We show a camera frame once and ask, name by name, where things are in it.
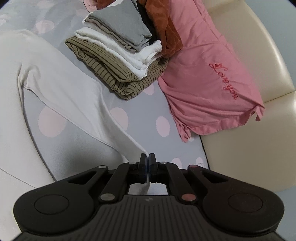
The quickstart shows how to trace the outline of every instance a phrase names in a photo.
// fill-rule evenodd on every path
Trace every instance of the folded clothes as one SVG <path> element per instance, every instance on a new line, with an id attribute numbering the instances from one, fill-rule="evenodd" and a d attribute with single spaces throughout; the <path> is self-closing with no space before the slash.
<path id="1" fill-rule="evenodd" d="M 93 12 L 99 9 L 103 9 L 105 7 L 111 7 L 111 6 L 116 6 L 120 3 L 122 3 L 123 0 L 83 0 L 83 3 L 86 7 L 86 9 L 89 12 Z M 157 33 L 155 31 L 155 28 L 153 26 L 153 22 L 150 20 L 150 18 L 147 15 L 146 9 L 139 4 L 139 2 L 136 2 L 135 6 L 139 13 L 141 14 L 142 21 L 146 25 L 146 27 L 149 29 L 150 33 L 152 34 L 151 39 L 149 40 L 149 44 L 153 44 L 158 38 L 157 38 Z"/>
<path id="2" fill-rule="evenodd" d="M 146 70 L 154 60 L 161 56 L 159 54 L 162 49 L 160 40 L 157 40 L 152 45 L 146 46 L 140 52 L 131 53 L 125 48 L 122 48 L 122 45 L 118 43 L 115 38 L 102 30 L 95 31 L 91 28 L 81 28 L 75 31 L 75 36 L 79 39 L 99 45 L 120 59 L 127 67 L 129 67 L 130 64 L 138 70 Z"/>
<path id="3" fill-rule="evenodd" d="M 138 0 L 152 20 L 163 49 L 161 54 L 169 58 L 182 47 L 181 38 L 169 16 L 168 0 Z"/>
<path id="4" fill-rule="evenodd" d="M 115 33 L 113 33 L 112 31 L 110 31 L 109 29 L 105 28 L 104 26 L 101 26 L 100 22 L 95 20 L 95 19 L 91 19 L 88 16 L 82 21 L 83 25 L 91 28 L 95 31 L 98 32 L 104 32 L 107 36 L 109 37 L 113 37 L 115 38 L 119 43 L 121 43 L 123 45 L 123 47 L 125 47 L 127 50 L 129 50 L 132 53 L 135 53 L 136 51 L 140 51 L 141 48 L 139 46 L 135 46 L 134 44 L 124 41 L 122 38 L 120 38 L 119 36 L 117 36 Z"/>
<path id="5" fill-rule="evenodd" d="M 136 7 L 136 0 L 124 0 L 116 6 L 104 8 L 89 14 L 88 18 L 97 20 L 102 28 L 109 29 L 124 41 L 143 48 L 151 38 L 149 29 L 142 21 Z"/>
<path id="6" fill-rule="evenodd" d="M 184 48 L 158 78 L 184 142 L 246 124 L 264 105 L 250 74 L 219 33 L 202 0 L 170 0 Z"/>
<path id="7" fill-rule="evenodd" d="M 68 38 L 65 43 L 124 100 L 140 94 L 163 73 L 168 64 L 168 60 L 164 58 L 155 60 L 148 67 L 147 76 L 138 80 L 121 61 L 102 47 L 77 37 Z"/>

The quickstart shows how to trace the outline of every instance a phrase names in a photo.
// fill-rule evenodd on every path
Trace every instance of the striped garment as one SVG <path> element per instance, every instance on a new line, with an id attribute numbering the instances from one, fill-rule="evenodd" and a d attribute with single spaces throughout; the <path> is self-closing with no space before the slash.
<path id="1" fill-rule="evenodd" d="M 157 59 L 148 67 L 147 76 L 138 80 L 120 60 L 96 44 L 76 37 L 68 38 L 65 44 L 124 100 L 140 94 L 168 65 L 168 59 Z"/>

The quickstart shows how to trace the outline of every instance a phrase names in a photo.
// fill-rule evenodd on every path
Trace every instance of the pink shirt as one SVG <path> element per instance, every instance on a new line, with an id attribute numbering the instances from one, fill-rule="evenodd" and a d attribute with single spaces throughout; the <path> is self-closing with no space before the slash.
<path id="1" fill-rule="evenodd" d="M 183 49 L 158 78 L 184 142 L 190 130 L 207 135 L 246 124 L 264 106 L 248 71 L 215 28 L 202 0 L 170 0 Z"/>

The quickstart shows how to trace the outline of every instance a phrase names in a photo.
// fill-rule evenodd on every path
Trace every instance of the white garment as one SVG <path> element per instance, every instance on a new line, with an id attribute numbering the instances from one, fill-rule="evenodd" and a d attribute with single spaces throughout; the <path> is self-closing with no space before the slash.
<path id="1" fill-rule="evenodd" d="M 138 59 L 133 58 L 133 55 L 136 55 L 137 58 L 143 59 L 141 56 L 139 56 L 139 53 L 131 53 L 128 50 L 126 50 L 123 46 L 119 46 L 116 44 L 115 41 L 112 41 L 111 37 L 108 37 L 108 34 L 103 34 L 103 31 L 96 31 L 91 28 L 81 28 L 79 30 L 75 31 L 75 36 L 79 39 L 89 41 L 91 43 L 97 44 L 112 55 L 114 55 L 116 58 L 118 58 L 130 71 L 132 71 L 139 80 L 147 76 L 148 67 L 149 65 L 156 60 L 157 58 L 161 57 L 161 54 L 158 54 L 161 49 L 161 43 L 160 40 L 157 40 L 155 43 L 156 45 L 148 45 L 139 53 L 143 53 L 143 58 L 145 58 L 147 61 L 144 60 L 143 62 L 140 62 Z"/>
<path id="2" fill-rule="evenodd" d="M 8 241 L 19 233 L 14 198 L 53 182 L 24 120 L 22 85 L 127 160 L 139 161 L 148 153 L 111 116 L 101 84 L 44 39 L 28 30 L 0 31 L 0 53 L 0 239 Z"/>
<path id="3" fill-rule="evenodd" d="M 90 22 L 85 22 L 85 26 L 92 25 Z M 109 53 L 116 57 L 123 57 L 136 69 L 147 69 L 154 61 L 155 57 L 161 57 L 159 52 L 162 50 L 160 40 L 155 41 L 152 45 L 144 47 L 141 51 L 132 53 L 119 43 L 115 37 L 105 33 L 99 27 L 97 29 L 81 28 L 75 31 L 75 36 L 79 39 L 87 40 L 104 48 Z"/>

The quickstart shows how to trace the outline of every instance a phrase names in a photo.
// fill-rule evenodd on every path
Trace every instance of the gray polka dot fabric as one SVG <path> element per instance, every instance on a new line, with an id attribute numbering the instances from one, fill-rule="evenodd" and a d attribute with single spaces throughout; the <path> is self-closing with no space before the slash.
<path id="1" fill-rule="evenodd" d="M 0 10 L 0 30 L 32 31 L 104 85 L 64 44 L 75 30 L 83 27 L 87 14 L 82 0 L 10 0 Z M 119 99 L 107 86 L 103 95 L 117 122 L 149 153 L 155 153 L 157 161 L 173 162 L 184 169 L 190 164 L 208 168 L 200 137 L 193 135 L 188 143 L 179 137 L 157 81 L 129 101 Z M 116 150 L 77 128 L 28 90 L 24 90 L 24 115 L 32 140 L 56 180 L 99 164 L 115 169 L 126 161 Z"/>

